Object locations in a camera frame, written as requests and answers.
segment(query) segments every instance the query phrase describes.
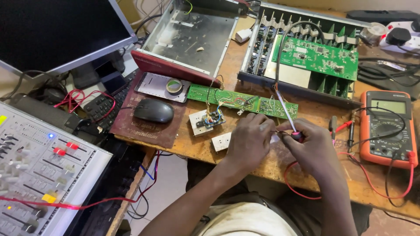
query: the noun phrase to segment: orange multimeter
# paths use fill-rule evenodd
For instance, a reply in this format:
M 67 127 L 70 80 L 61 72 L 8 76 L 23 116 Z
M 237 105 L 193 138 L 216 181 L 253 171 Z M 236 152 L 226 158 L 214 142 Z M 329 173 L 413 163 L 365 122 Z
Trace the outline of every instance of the orange multimeter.
M 360 145 L 360 158 L 381 165 L 410 169 L 409 158 L 418 165 L 417 145 L 414 133 L 411 99 L 408 93 L 384 90 L 365 91 L 360 97 L 363 108 L 360 111 L 360 140 L 392 134 L 400 130 L 404 123 L 399 116 L 384 108 L 398 113 L 405 121 L 405 129 L 388 137 L 363 142 Z

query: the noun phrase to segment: computer monitor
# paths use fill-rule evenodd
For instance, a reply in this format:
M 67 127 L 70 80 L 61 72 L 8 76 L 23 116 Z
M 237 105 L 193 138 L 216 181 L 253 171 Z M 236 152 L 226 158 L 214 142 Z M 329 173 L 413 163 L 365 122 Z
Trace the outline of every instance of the computer monitor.
M 0 16 L 0 66 L 17 75 L 58 75 L 138 40 L 115 0 L 2 1 Z

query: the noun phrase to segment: computer mouse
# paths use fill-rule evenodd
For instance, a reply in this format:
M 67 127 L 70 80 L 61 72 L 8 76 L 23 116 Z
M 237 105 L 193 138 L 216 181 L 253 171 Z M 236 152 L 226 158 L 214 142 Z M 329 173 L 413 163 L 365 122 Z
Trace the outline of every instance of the computer mouse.
M 145 121 L 168 123 L 173 118 L 173 108 L 157 99 L 142 99 L 134 109 L 134 117 Z

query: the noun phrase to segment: blue wire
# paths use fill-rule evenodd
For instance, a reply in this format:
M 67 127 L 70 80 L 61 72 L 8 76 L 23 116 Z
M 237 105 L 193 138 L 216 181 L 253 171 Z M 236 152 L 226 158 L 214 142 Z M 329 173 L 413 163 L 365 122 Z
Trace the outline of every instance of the blue wire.
M 206 124 L 211 125 L 211 124 L 217 123 L 217 122 L 220 120 L 221 115 L 220 115 L 220 112 L 219 112 L 219 107 L 220 107 L 220 105 L 218 105 L 218 106 L 217 106 L 217 109 L 216 109 L 217 113 L 219 113 L 219 119 L 217 119 L 217 121 L 215 121 L 215 122 L 213 122 L 213 123 L 208 123 L 208 122 L 207 122 L 207 120 L 208 120 L 208 119 L 205 119 L 205 120 L 204 120 L 204 122 L 205 122 Z
M 143 167 L 143 165 L 142 164 L 140 164 L 140 167 L 146 172 L 146 174 L 152 179 L 152 180 L 155 180 L 153 177 L 152 177 L 152 175 L 151 174 L 149 174 L 149 172 Z

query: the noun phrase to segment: person's right hand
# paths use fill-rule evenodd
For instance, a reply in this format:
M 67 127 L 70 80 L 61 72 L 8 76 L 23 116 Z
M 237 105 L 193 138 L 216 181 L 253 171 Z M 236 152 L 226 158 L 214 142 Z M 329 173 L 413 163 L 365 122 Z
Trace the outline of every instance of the person's right hand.
M 292 130 L 289 121 L 280 124 L 277 131 L 280 131 L 279 137 L 298 163 L 318 183 L 328 181 L 331 178 L 343 180 L 343 170 L 331 141 L 330 132 L 304 118 L 293 120 L 293 124 L 296 130 L 305 135 L 303 143 L 298 143 L 289 134 L 283 132 Z

